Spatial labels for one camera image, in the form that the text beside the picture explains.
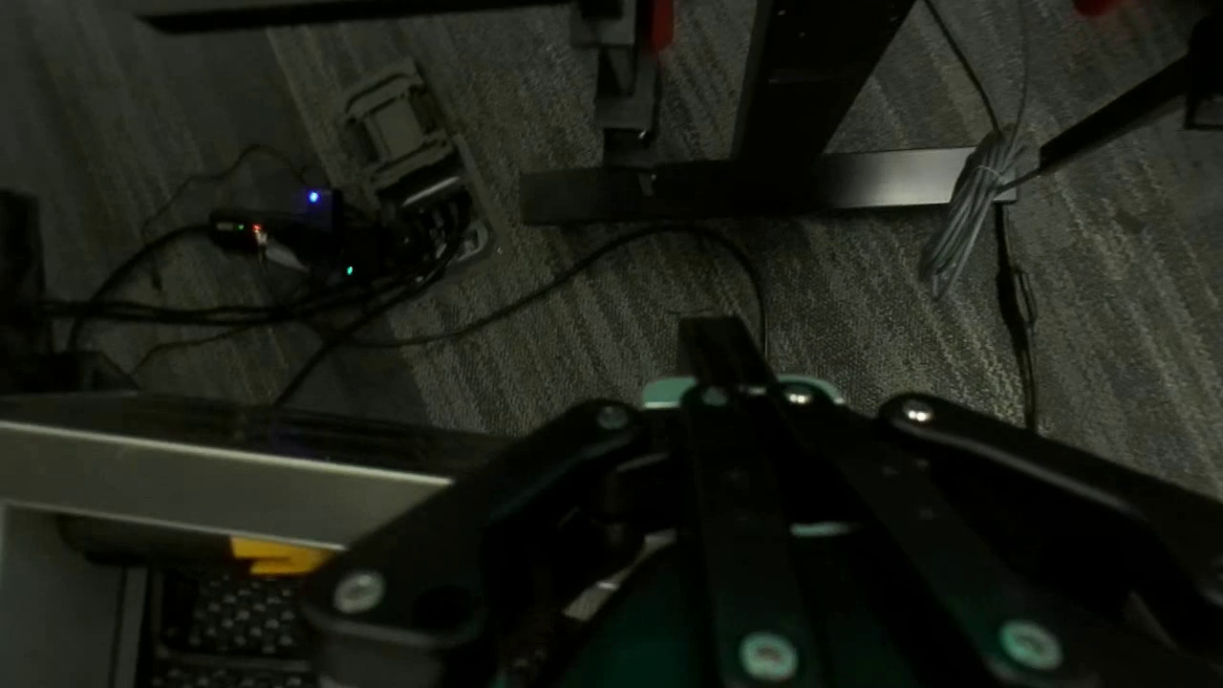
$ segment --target gray cable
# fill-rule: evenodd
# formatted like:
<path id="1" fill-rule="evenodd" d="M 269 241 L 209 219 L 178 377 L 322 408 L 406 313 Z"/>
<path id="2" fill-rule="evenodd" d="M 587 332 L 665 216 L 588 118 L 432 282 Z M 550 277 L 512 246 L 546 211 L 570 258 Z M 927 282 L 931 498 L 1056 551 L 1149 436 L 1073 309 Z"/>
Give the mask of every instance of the gray cable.
<path id="1" fill-rule="evenodd" d="M 1024 0 L 1016 0 L 1015 5 L 1019 11 L 1024 60 L 1022 88 L 1015 125 L 989 132 L 969 155 L 964 171 L 955 182 L 947 221 L 922 247 L 918 275 L 929 285 L 934 298 L 947 293 L 964 271 L 981 227 L 989 216 L 994 198 L 1002 191 L 1004 182 L 1015 176 L 1019 158 L 1024 153 L 1019 143 L 1019 127 L 1027 109 L 1031 48 Z"/>

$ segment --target yellow part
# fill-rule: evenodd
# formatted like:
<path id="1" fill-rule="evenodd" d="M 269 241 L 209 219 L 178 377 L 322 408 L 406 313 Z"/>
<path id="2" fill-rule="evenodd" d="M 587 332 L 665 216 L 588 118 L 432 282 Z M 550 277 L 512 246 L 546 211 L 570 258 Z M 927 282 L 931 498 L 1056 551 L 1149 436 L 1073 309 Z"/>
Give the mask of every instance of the yellow part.
<path id="1" fill-rule="evenodd" d="M 331 552 L 325 550 L 245 538 L 230 538 L 230 551 L 235 558 L 254 560 L 251 562 L 254 576 L 302 576 L 331 558 Z"/>

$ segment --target red object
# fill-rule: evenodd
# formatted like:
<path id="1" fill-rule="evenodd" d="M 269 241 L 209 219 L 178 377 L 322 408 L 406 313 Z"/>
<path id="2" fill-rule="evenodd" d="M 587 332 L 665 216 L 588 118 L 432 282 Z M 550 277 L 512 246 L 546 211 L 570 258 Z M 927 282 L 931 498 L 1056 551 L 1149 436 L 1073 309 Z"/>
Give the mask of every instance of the red object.
<path id="1" fill-rule="evenodd" d="M 1104 15 L 1115 7 L 1119 1 L 1120 0 L 1074 0 L 1074 6 L 1081 15 L 1098 17 L 1099 15 Z"/>
<path id="2" fill-rule="evenodd" d="M 654 0 L 651 5 L 649 48 L 658 54 L 675 39 L 675 0 Z"/>

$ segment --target gray carpet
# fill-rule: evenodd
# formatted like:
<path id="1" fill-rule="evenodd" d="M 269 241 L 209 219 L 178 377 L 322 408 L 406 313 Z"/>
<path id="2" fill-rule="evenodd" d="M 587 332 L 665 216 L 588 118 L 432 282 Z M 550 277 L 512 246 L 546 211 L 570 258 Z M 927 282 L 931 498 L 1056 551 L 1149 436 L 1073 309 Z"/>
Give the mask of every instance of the gray carpet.
<path id="1" fill-rule="evenodd" d="M 1201 7 L 1130 0 L 1087 21 L 1070 0 L 1026 0 L 1031 99 L 1024 131 L 1047 139 L 1184 51 Z M 938 0 L 996 103 L 1021 83 L 1010 0 Z M 748 0 L 681 0 L 665 56 L 660 148 L 724 155 L 734 126 Z M 566 43 L 563 10 L 494 12 L 324 28 L 166 37 L 77 0 L 0 7 L 0 186 L 43 202 L 51 290 L 83 297 L 138 246 L 137 227 L 192 171 L 248 142 L 356 178 L 335 127 L 341 88 L 411 55 L 465 133 L 511 220 L 495 263 L 394 313 L 379 328 L 434 331 L 549 276 L 612 227 L 516 224 L 527 170 L 592 164 L 593 65 Z M 920 4 L 839 132 L 839 149 L 963 145 L 987 120 Z M 1223 495 L 1223 136 L 1168 117 L 1032 182 L 1014 207 L 1015 246 L 1041 304 L 1043 431 L 1178 484 Z M 256 163 L 234 183 L 191 193 L 157 232 L 221 203 L 274 204 L 291 185 Z M 996 313 L 987 237 L 955 292 L 931 302 L 915 271 L 937 210 L 723 222 L 767 276 L 775 368 L 839 385 L 872 411 L 933 392 L 1018 420 L 1021 391 Z M 260 274 L 204 246 L 163 262 L 172 303 L 263 297 Z M 626 249 L 517 317 L 423 351 L 346 352 L 319 370 L 303 407 L 521 434 L 567 406 L 636 400 L 673 373 L 684 313 L 757 317 L 724 254 L 689 238 Z M 177 328 L 99 326 L 92 341 L 131 367 Z M 166 357 L 149 390 L 249 403 L 272 400 L 317 346 L 295 326 L 256 330 Z"/>

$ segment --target screw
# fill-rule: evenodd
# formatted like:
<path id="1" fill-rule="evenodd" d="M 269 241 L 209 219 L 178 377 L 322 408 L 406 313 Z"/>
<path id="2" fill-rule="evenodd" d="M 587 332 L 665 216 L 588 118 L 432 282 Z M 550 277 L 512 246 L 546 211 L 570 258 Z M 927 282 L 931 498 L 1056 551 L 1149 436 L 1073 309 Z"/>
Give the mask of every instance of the screw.
<path id="1" fill-rule="evenodd" d="M 711 387 L 701 395 L 701 401 L 711 407 L 725 407 L 730 400 L 726 398 L 726 393 L 719 387 Z"/>
<path id="2" fill-rule="evenodd" d="M 609 404 L 599 409 L 598 423 L 603 430 L 623 430 L 629 425 L 629 412 Z"/>
<path id="3" fill-rule="evenodd" d="M 799 672 L 799 651 L 783 635 L 757 631 L 739 645 L 739 661 L 756 681 L 781 682 Z"/>
<path id="4" fill-rule="evenodd" d="M 369 611 L 382 602 L 386 585 L 382 574 L 372 571 L 358 571 L 344 577 L 335 587 L 335 609 L 353 615 Z"/>
<path id="5" fill-rule="evenodd" d="M 1053 671 L 1062 666 L 1062 643 L 1035 621 L 1008 621 L 998 631 L 998 642 L 1008 657 L 1027 668 Z"/>
<path id="6" fill-rule="evenodd" d="M 906 419 L 914 423 L 929 423 L 934 420 L 934 409 L 926 402 L 910 400 L 905 402 L 905 406 L 900 411 L 904 412 Z"/>
<path id="7" fill-rule="evenodd" d="M 800 407 L 810 404 L 816 398 L 815 391 L 806 385 L 786 385 L 783 392 L 785 393 L 786 402 Z"/>

